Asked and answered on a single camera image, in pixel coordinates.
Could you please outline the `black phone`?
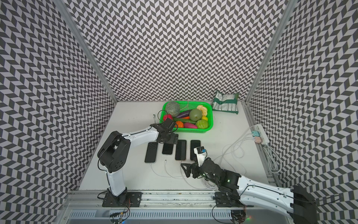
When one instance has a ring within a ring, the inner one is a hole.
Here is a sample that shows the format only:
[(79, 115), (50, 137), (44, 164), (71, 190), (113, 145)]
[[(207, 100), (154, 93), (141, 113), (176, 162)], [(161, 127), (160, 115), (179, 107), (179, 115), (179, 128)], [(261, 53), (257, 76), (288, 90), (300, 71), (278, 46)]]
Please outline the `black phone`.
[(157, 158), (158, 143), (149, 142), (147, 145), (147, 151), (145, 155), (145, 163), (155, 163)]
[(196, 154), (195, 154), (195, 148), (200, 147), (201, 146), (201, 141), (200, 140), (191, 140), (190, 141), (190, 160), (194, 161), (196, 158)]
[(175, 160), (185, 161), (186, 160), (186, 140), (178, 140), (176, 145)]
[(163, 155), (172, 155), (173, 153), (173, 144), (170, 143), (164, 143), (162, 148), (162, 154)]

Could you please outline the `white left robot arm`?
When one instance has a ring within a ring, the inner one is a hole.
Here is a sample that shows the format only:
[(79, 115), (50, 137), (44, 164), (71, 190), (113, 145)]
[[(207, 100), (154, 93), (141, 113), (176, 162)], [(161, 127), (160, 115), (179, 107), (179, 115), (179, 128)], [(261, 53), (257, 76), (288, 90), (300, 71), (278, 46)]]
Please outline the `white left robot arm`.
[(118, 197), (126, 191), (124, 167), (129, 151), (140, 145), (156, 142), (176, 144), (177, 124), (172, 119), (166, 119), (159, 124), (151, 124), (149, 127), (132, 132), (119, 133), (113, 131), (98, 152), (99, 163), (104, 166), (109, 183), (110, 193)]

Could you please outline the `red toy fruit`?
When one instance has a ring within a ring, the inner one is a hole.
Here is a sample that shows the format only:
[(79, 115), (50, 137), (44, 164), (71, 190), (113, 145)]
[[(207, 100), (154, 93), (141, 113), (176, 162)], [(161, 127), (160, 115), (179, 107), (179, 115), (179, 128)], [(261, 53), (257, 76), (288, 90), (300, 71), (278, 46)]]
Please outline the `red toy fruit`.
[(170, 114), (166, 114), (166, 115), (164, 115), (163, 116), (163, 121), (166, 121), (167, 119), (171, 119), (171, 120), (173, 120), (173, 117), (172, 117), (172, 115), (170, 115)]

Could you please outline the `orange toy pumpkin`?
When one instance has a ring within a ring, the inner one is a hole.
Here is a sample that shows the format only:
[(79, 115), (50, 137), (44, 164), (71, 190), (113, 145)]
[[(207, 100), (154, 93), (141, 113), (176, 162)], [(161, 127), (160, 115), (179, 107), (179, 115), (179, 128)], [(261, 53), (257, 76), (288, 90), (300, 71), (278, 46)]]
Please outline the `orange toy pumpkin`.
[(184, 128), (184, 123), (182, 121), (176, 121), (176, 125), (178, 128)]

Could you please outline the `green netted melon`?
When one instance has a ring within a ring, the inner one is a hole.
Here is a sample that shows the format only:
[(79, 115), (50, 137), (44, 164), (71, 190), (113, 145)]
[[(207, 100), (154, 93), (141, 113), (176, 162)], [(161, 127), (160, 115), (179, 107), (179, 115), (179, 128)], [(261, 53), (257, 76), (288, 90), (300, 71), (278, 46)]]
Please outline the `green netted melon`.
[(180, 114), (180, 105), (176, 101), (169, 101), (166, 103), (165, 111), (172, 117), (177, 117)]

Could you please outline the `green toy cucumber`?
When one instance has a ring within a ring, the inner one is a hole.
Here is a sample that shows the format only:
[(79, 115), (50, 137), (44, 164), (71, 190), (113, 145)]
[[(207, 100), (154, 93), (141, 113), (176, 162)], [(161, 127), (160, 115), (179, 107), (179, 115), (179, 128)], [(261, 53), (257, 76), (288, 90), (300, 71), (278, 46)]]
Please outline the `green toy cucumber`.
[(196, 124), (196, 121), (192, 121), (190, 119), (182, 119), (182, 118), (173, 118), (174, 121), (180, 121), (183, 123), (191, 123), (191, 124)]

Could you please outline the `magenta toy sweet potato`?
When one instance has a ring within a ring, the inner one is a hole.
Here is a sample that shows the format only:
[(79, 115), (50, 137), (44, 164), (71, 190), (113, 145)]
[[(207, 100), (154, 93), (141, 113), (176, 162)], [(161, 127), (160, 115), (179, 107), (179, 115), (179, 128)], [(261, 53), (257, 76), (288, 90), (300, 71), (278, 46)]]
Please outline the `magenta toy sweet potato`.
[(198, 129), (198, 127), (195, 124), (185, 122), (184, 128), (190, 128), (190, 129)]

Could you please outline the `purple toy eggplant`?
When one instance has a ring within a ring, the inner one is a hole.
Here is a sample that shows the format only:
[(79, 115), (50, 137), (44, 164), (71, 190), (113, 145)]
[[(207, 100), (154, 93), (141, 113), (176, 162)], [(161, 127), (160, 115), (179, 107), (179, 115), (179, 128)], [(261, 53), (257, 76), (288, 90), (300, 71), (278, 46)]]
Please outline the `purple toy eggplant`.
[(181, 112), (180, 114), (178, 114), (176, 116), (176, 118), (185, 118), (185, 117), (189, 117), (190, 113), (191, 113), (192, 110), (186, 110), (186, 111), (183, 111)]

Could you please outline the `green toy apple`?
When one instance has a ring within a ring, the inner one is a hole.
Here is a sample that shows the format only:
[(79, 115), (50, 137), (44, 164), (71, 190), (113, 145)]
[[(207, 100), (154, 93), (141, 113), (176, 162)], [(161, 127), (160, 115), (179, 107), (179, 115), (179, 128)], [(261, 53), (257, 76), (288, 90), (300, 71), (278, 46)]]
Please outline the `green toy apple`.
[(200, 109), (193, 109), (189, 113), (189, 119), (192, 121), (199, 121), (202, 118), (202, 111)]

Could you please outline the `white power strip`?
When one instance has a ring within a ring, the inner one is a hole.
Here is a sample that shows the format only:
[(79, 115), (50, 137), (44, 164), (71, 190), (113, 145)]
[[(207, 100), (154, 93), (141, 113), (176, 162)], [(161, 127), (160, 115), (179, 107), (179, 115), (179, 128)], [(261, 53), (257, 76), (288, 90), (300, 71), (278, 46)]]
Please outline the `white power strip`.
[(262, 145), (268, 145), (270, 143), (270, 140), (269, 140), (269, 138), (268, 138), (268, 136), (267, 136), (267, 134), (265, 132), (264, 127), (261, 124), (256, 124), (255, 126), (256, 126), (256, 129), (259, 132), (260, 137), (262, 139), (261, 144)]

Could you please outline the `green white snack bag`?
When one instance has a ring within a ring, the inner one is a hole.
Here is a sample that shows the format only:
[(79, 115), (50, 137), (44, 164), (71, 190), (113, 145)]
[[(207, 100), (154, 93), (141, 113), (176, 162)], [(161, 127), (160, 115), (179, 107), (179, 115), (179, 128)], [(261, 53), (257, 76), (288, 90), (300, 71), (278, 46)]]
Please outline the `green white snack bag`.
[(216, 91), (212, 102), (212, 110), (218, 112), (234, 113), (238, 114), (237, 103), (239, 100), (239, 94), (224, 94), (220, 91)]

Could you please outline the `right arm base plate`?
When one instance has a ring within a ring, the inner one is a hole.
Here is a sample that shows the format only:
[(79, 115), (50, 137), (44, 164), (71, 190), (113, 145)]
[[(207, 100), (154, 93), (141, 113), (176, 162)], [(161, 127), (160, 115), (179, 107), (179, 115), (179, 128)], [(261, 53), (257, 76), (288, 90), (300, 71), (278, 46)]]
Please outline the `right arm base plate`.
[(238, 207), (244, 208), (245, 205), (241, 203), (238, 199), (233, 199), (223, 192), (215, 192), (213, 196), (213, 200), (215, 200), (216, 207), (224, 208), (224, 207)]

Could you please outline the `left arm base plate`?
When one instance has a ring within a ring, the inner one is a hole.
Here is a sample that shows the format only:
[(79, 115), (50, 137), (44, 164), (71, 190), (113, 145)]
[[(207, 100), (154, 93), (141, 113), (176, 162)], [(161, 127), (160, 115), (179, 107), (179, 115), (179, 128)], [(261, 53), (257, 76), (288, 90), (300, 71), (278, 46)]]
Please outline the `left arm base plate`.
[(108, 191), (103, 199), (102, 207), (125, 207), (136, 208), (140, 206), (142, 199), (142, 192), (124, 191), (119, 196), (114, 196)]

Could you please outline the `aluminium corner post left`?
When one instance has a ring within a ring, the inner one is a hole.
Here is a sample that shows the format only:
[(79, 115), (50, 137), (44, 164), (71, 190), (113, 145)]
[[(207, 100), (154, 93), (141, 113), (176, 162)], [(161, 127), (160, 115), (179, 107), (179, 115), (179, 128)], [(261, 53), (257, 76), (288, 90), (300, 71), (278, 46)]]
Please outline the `aluminium corner post left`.
[(80, 30), (78, 29), (78, 27), (75, 24), (75, 22), (72, 20), (72, 16), (70, 15), (70, 13), (69, 13), (64, 1), (54, 0), (54, 4), (55, 4), (56, 8), (58, 9), (58, 11), (60, 12), (60, 14), (61, 14), (62, 18), (64, 19), (64, 21), (66, 22), (67, 26), (71, 30), (75, 40), (78, 42), (79, 46), (83, 50), (83, 52), (84, 52), (85, 56), (87, 57), (90, 65), (92, 66), (92, 68), (96, 72), (97, 77), (101, 81), (103, 87), (108, 92), (108, 94), (111, 97), (111, 99), (115, 103), (117, 103), (117, 97), (116, 97), (114, 91), (112, 90), (112, 88), (111, 88), (110, 84), (108, 83), (105, 75), (103, 74), (102, 70), (100, 69), (96, 59), (94, 58), (92, 52), (90, 51), (90, 49), (89, 49), (84, 37), (82, 36)]

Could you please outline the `aluminium corner post right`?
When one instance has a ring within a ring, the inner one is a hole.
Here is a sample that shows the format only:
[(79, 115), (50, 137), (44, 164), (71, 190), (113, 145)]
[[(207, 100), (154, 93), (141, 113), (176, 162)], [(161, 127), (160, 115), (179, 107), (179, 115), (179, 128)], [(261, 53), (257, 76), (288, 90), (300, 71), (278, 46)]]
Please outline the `aluminium corner post right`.
[(263, 58), (263, 61), (259, 67), (259, 70), (255, 76), (255, 79), (252, 83), (252, 86), (247, 94), (247, 97), (245, 99), (245, 103), (249, 103), (252, 99), (258, 85), (260, 84), (261, 79), (263, 78), (264, 72), (270, 62), (270, 59), (278, 45), (278, 42), (282, 36), (282, 33), (285, 31), (285, 28), (287, 24), (289, 23), (289, 20), (291, 18), (291, 15), (293, 14), (296, 5), (298, 3), (298, 0), (290, 0), (288, 1), (287, 7), (285, 8), (282, 18), (279, 21), (279, 24), (277, 26), (277, 29), (275, 30), (275, 33), (273, 35), (273, 38), (268, 46), (267, 52), (265, 53), (265, 56)]

